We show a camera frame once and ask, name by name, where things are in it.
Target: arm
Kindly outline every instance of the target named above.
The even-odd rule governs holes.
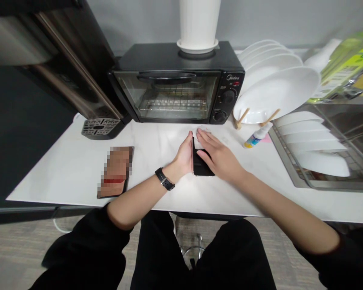
[[[363,285],[363,236],[345,236],[287,199],[251,173],[213,135],[198,130],[197,137],[211,158],[198,155],[221,179],[237,187],[269,215],[292,240],[300,254],[319,272],[328,289],[361,289]]]
[[[300,249],[323,254],[339,245],[340,237],[333,228],[243,169],[230,149],[216,137],[201,130],[198,133],[199,142],[212,159],[203,151],[198,154],[212,172],[236,186]]]
[[[173,184],[192,172],[192,132],[180,145],[175,159],[165,168],[164,175]],[[133,228],[164,196],[166,188],[160,184],[154,174],[147,180],[119,196],[108,206],[108,215],[111,221],[120,229]]]
[[[175,159],[163,169],[176,183],[192,171],[192,132],[180,145]],[[125,269],[123,248],[130,230],[166,193],[152,175],[107,206],[85,215],[69,234],[48,249],[42,265],[47,268],[32,289],[116,289]]]

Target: wallet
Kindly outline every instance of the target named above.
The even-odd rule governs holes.
[[[111,147],[97,198],[115,197],[126,191],[132,172],[133,147]]]
[[[200,158],[197,154],[198,150],[202,150],[207,153],[208,156],[210,154],[204,149],[195,149],[195,138],[192,138],[193,147],[192,147],[192,161],[194,163],[194,175],[196,176],[215,176],[215,174],[211,171],[209,166],[205,163],[205,161]]]

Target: floor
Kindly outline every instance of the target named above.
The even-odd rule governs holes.
[[[57,219],[62,229],[72,229],[81,217]],[[317,278],[316,270],[298,254],[286,235],[269,218],[249,217],[262,237],[273,277],[279,290],[325,289]],[[179,219],[177,238],[184,249],[197,245],[196,234],[207,246],[224,222]],[[129,289],[133,275],[140,224],[133,232],[123,253],[127,264],[119,290]],[[43,273],[40,263],[49,246],[62,233],[52,220],[0,225],[0,290],[25,290]]]

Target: wristwatch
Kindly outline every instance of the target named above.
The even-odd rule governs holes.
[[[166,176],[163,173],[163,168],[160,167],[158,170],[155,171],[155,174],[157,176],[157,178],[160,180],[160,183],[168,190],[171,191],[175,185],[172,184],[168,178],[166,178]]]

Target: white cloth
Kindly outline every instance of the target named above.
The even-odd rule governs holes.
[[[199,128],[202,130],[202,131],[206,131],[206,132],[209,132],[211,133],[211,131],[204,125],[202,126],[199,126]],[[198,129],[196,129],[195,131],[192,132],[193,136],[194,136],[194,147],[195,149],[197,150],[202,150],[204,149],[202,144],[198,141],[198,138],[196,137],[196,134],[198,133]]]

